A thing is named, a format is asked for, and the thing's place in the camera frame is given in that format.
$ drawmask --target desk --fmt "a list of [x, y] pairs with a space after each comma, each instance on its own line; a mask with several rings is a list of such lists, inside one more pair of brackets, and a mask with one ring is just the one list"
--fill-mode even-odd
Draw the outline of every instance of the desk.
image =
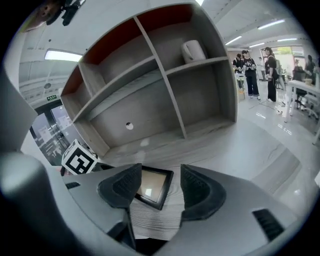
[[[302, 90], [304, 90], [304, 91], [306, 91], [308, 93], [312, 93], [312, 94], [315, 94], [317, 96], [320, 96], [320, 89], [315, 87], [315, 86], [306, 85], [304, 82], [297, 81], [297, 80], [289, 81], [288, 82], [288, 90], [287, 90], [287, 92], [289, 92], [289, 95], [288, 95], [288, 107], [287, 107], [287, 110], [286, 110], [286, 116], [285, 116], [285, 120], [284, 120], [285, 123], [287, 123], [288, 120], [289, 120], [290, 106], [291, 106], [292, 103], [293, 103], [293, 105], [292, 105], [291, 116], [294, 115], [295, 100], [297, 98], [297, 88], [302, 89]], [[316, 133], [316, 136], [315, 136], [313, 144], [316, 144], [316, 142], [318, 141], [318, 138], [320, 136], [319, 124], [317, 125], [317, 129], [318, 129], [318, 131]]]

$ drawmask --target woman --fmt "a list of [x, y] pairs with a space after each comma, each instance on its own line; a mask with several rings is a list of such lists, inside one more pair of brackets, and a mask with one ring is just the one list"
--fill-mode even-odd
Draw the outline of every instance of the woman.
[[241, 90], [244, 87], [244, 81], [239, 78], [239, 74], [242, 74], [242, 68], [243, 68], [243, 62], [242, 62], [240, 53], [236, 55], [235, 59], [232, 62], [232, 66], [233, 66], [236, 80], [238, 82], [239, 89]]
[[276, 102], [276, 80], [278, 78], [278, 74], [276, 71], [277, 62], [274, 55], [274, 52], [270, 47], [266, 47], [264, 49], [265, 55], [268, 56], [267, 61], [265, 62], [265, 73], [268, 77], [268, 101]]
[[308, 55], [308, 60], [307, 63], [305, 64], [305, 68], [304, 71], [306, 72], [306, 79], [312, 79], [312, 83], [315, 84], [316, 82], [316, 77], [315, 77], [315, 73], [314, 73], [314, 69], [315, 69], [315, 64], [312, 61], [312, 57], [311, 55]]
[[247, 50], [242, 51], [242, 59], [243, 70], [245, 71], [246, 83], [248, 85], [248, 95], [250, 96], [250, 98], [253, 98], [255, 96], [258, 100], [261, 100], [257, 85], [257, 66], [255, 64], [255, 61], [249, 57], [249, 52]]

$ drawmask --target black vent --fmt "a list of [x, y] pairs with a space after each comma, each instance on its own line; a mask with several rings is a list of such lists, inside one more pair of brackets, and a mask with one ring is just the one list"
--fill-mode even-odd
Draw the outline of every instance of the black vent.
[[267, 209], [253, 211], [252, 214], [258, 221], [269, 241], [279, 236], [284, 228]]
[[80, 184], [79, 184], [78, 182], [70, 182], [70, 183], [65, 184], [65, 186], [66, 186], [66, 188], [67, 188], [68, 190], [70, 190], [70, 189], [79, 187]]

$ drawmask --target white shirt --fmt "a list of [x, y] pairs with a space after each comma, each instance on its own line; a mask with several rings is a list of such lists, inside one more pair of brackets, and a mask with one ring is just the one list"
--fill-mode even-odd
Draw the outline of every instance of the white shirt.
[[263, 60], [260, 61], [260, 64], [257, 66], [258, 71], [264, 71], [265, 70], [265, 62]]

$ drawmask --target red shelf back panel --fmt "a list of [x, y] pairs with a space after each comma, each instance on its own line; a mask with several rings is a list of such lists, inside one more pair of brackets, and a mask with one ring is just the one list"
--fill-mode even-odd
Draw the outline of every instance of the red shelf back panel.
[[66, 82], [62, 95], [73, 94], [79, 88], [83, 82], [83, 78], [80, 73], [79, 66], [76, 65], [75, 69], [71, 73], [68, 81]]
[[192, 4], [170, 5], [140, 14], [138, 17], [148, 33], [165, 26], [189, 22], [193, 14]]
[[141, 35], [138, 25], [131, 18], [104, 35], [83, 56], [82, 62], [98, 65], [113, 51]]

